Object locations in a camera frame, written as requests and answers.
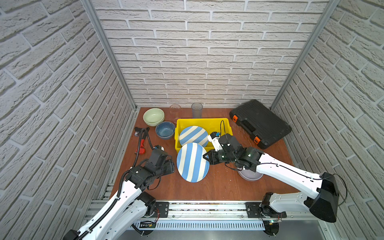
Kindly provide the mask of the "lavender ceramic bowl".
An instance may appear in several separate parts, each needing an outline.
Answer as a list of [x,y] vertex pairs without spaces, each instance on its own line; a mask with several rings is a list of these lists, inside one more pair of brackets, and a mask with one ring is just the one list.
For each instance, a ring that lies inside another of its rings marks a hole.
[[261,179],[264,174],[258,173],[258,172],[253,172],[251,170],[246,170],[242,169],[241,171],[238,172],[238,174],[245,180],[249,182],[255,182],[259,179]]

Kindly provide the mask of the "dark blue ceramic bowl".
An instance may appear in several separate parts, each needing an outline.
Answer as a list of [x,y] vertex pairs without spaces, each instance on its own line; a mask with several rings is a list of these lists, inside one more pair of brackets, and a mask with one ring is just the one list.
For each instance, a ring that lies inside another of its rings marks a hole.
[[169,140],[175,134],[176,126],[172,122],[162,122],[155,128],[157,136],[162,140]]

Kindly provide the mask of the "blue white striped plate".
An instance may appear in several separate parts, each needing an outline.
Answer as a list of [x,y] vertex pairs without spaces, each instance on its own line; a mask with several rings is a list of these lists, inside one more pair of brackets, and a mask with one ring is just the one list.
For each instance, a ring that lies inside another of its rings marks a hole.
[[184,146],[189,143],[196,143],[206,147],[209,143],[208,133],[199,126],[190,126],[182,130],[179,135],[179,143]]
[[203,180],[210,164],[203,158],[207,151],[197,143],[184,145],[177,155],[177,169],[181,177],[190,183],[197,183]]

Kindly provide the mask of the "light green ceramic bowl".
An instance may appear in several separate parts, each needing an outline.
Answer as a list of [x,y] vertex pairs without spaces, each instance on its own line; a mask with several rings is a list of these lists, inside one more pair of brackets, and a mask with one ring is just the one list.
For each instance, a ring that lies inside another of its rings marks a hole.
[[145,124],[150,127],[156,127],[158,124],[162,123],[165,119],[165,113],[162,109],[152,108],[147,110],[143,114],[143,120]]

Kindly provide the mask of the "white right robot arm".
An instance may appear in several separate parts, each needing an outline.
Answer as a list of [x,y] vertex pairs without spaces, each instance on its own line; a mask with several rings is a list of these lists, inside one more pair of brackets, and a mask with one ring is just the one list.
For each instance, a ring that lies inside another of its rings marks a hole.
[[250,170],[273,177],[298,190],[293,194],[266,193],[259,206],[261,216],[279,218],[285,212],[307,212],[335,223],[340,192],[334,175],[306,172],[249,147],[245,150],[211,150],[203,155],[211,165],[233,163],[237,170]]

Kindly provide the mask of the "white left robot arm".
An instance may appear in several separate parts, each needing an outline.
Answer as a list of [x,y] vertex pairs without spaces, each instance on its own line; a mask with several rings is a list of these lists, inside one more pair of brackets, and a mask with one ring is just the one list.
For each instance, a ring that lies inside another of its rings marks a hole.
[[156,199],[148,193],[150,185],[175,171],[172,157],[160,145],[141,163],[123,173],[117,192],[79,230],[69,230],[65,240],[116,240],[141,218],[160,218]]

